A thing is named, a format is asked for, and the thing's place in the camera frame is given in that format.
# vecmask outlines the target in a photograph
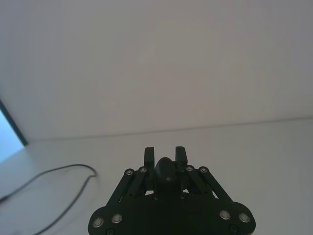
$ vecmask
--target blue glass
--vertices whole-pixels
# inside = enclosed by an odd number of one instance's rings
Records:
[[[0,162],[24,148],[18,136],[0,111]]]

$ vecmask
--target white wall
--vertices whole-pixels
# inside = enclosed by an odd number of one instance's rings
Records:
[[[175,146],[186,147],[189,163],[208,166],[234,201],[248,206],[256,235],[312,234],[313,120],[195,129],[120,137],[46,141],[0,164],[5,194],[39,171],[85,163],[97,168],[73,210],[47,234],[86,235],[87,223],[105,205],[123,171],[143,165],[146,146],[156,160],[174,159]],[[73,169],[44,177],[1,206],[1,235],[28,235],[58,215],[88,171]]]
[[[28,141],[313,117],[312,0],[1,0]]]

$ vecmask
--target white table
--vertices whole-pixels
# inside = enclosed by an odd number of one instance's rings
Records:
[[[105,205],[127,168],[143,165],[144,148],[156,161],[186,147],[189,164],[205,165],[234,201],[256,219],[255,235],[312,234],[313,120],[239,125],[120,137],[32,143],[0,164],[0,196],[35,174],[81,163],[95,167],[71,211],[47,235],[87,235],[91,214]],[[73,168],[51,173],[0,205],[1,235],[31,235],[69,204],[90,174]]]

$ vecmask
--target black cable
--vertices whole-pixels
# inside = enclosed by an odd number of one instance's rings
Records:
[[[80,188],[80,190],[78,191],[76,197],[72,200],[72,202],[68,205],[68,207],[66,207],[66,209],[55,219],[53,220],[48,226],[46,226],[45,228],[41,229],[40,231],[36,232],[34,235],[39,235],[39,234],[42,234],[44,233],[45,231],[47,231],[48,229],[50,229],[53,225],[55,225],[60,219],[62,219],[62,217],[69,211],[69,209],[71,209],[71,207],[75,204],[75,202],[78,200],[78,198],[81,196],[81,194],[83,193],[85,187],[87,186],[89,180],[93,177],[97,177],[98,176],[98,173],[97,171],[92,168],[91,166],[89,165],[85,165],[85,164],[72,164],[72,165],[66,165],[66,166],[62,166],[62,167],[58,167],[58,168],[54,168],[54,169],[51,169],[51,170],[46,170],[42,173],[39,173],[38,175],[34,176],[33,178],[31,178],[28,182],[26,182],[25,184],[23,184],[22,186],[20,186],[19,188],[17,188],[16,190],[14,190],[13,192],[11,192],[10,194],[2,197],[0,199],[0,203],[8,200],[10,197],[12,197],[14,194],[18,193],[19,191],[21,191],[23,188],[25,188],[26,186],[28,186],[29,184],[31,184],[34,180],[38,179],[40,176],[44,175],[44,174],[47,174],[49,172],[52,172],[52,171],[56,171],[56,170],[61,170],[61,169],[64,169],[64,168],[69,168],[69,167],[73,167],[73,166],[83,166],[83,167],[86,167],[90,170],[93,171],[93,175],[90,175],[87,177],[87,179],[84,181],[82,187]]]

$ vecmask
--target window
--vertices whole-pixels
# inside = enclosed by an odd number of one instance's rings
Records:
[[[0,111],[0,162],[24,148],[19,137]]]

